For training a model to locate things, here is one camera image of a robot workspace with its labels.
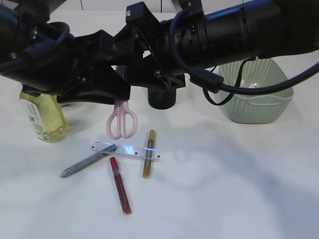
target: scissors handle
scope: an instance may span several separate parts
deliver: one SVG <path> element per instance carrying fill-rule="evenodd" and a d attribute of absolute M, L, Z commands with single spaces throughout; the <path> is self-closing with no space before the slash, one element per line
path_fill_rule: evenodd
<path fill-rule="evenodd" d="M 136 133 L 138 129 L 138 117 L 133 111 L 129 109 L 129 103 L 127 101 L 122 102 L 120 114 L 121 114 L 121 117 L 120 117 L 121 136 L 123 138 L 130 138 Z M 133 121 L 133 127 L 128 134 L 126 134 L 126 115 L 130 115 Z"/>
<path fill-rule="evenodd" d="M 126 134 L 126 115 L 130 115 L 133 120 L 132 130 L 128 134 Z M 116 136 L 114 136 L 111 131 L 111 124 L 115 117 L 117 117 L 118 121 Z M 127 101 L 115 101 L 114 111 L 108 118 L 106 126 L 107 134 L 111 139 L 117 140 L 121 137 L 130 138 L 136 133 L 138 129 L 138 118 L 136 114 L 129 109 L 129 103 Z"/>

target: red glitter pen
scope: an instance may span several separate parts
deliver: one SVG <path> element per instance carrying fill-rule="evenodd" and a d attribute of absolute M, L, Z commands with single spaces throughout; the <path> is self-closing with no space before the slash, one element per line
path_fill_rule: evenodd
<path fill-rule="evenodd" d="M 124 188 L 122 177 L 121 177 L 121 174 L 119 171 L 119 166 L 116 162 L 116 158 L 115 157 L 110 158 L 110 162 L 111 162 L 111 166 L 112 166 L 112 171 L 113 171 L 113 175 L 114 175 L 114 179 L 115 179 L 116 188 L 117 188 L 118 193 L 119 193 L 123 213 L 125 215 L 131 214 L 131 207 L 129 204 L 128 197 L 126 196 L 125 188 Z"/>

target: clear ruler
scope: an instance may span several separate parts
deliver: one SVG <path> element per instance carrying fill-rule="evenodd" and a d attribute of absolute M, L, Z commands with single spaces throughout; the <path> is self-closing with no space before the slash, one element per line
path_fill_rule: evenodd
<path fill-rule="evenodd" d="M 108 150 L 107 147 L 110 147 L 113 144 L 116 146 L 116 148 L 110 148 Z M 122 157 L 160 161 L 160 151 L 153 148 L 141 148 L 132 145 L 121 145 L 117 143 L 106 143 L 97 141 L 91 146 L 90 150 L 99 153 L 118 155 Z"/>

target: purple object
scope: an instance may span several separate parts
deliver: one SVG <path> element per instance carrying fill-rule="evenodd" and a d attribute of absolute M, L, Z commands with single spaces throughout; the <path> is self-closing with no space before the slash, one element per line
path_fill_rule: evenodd
<path fill-rule="evenodd" d="M 117 66 L 116 72 L 126 80 L 127 72 L 126 66 Z M 133 120 L 133 128 L 130 133 L 126 134 L 126 115 L 130 115 Z M 117 135 L 114 136 L 111 131 L 111 124 L 114 118 L 117 117 L 118 121 L 118 128 L 117 128 Z M 114 103 L 114 111 L 111 116 L 108 118 L 106 122 L 106 132 L 111 139 L 120 139 L 123 138 L 130 138 L 132 137 L 138 129 L 138 118 L 136 114 L 130 110 L 129 102 L 128 101 L 119 101 L 115 100 Z"/>

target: green basket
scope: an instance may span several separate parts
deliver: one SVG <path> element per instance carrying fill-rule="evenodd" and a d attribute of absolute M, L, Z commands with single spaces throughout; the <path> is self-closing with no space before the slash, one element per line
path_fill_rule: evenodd
<path fill-rule="evenodd" d="M 219 67 L 219 74 L 224 77 L 225 84 L 235 85 L 242 62 L 238 61 Z M 275 85 L 286 80 L 286 75 L 273 60 L 257 59 L 245 64 L 240 86 L 259 88 Z M 220 92 L 221 99 L 226 98 L 228 94 L 227 92 Z M 237 123 L 272 123 L 285 111 L 293 96 L 294 90 L 292 88 L 263 96 L 234 95 L 224 105 L 224 108 L 229 118 Z"/>

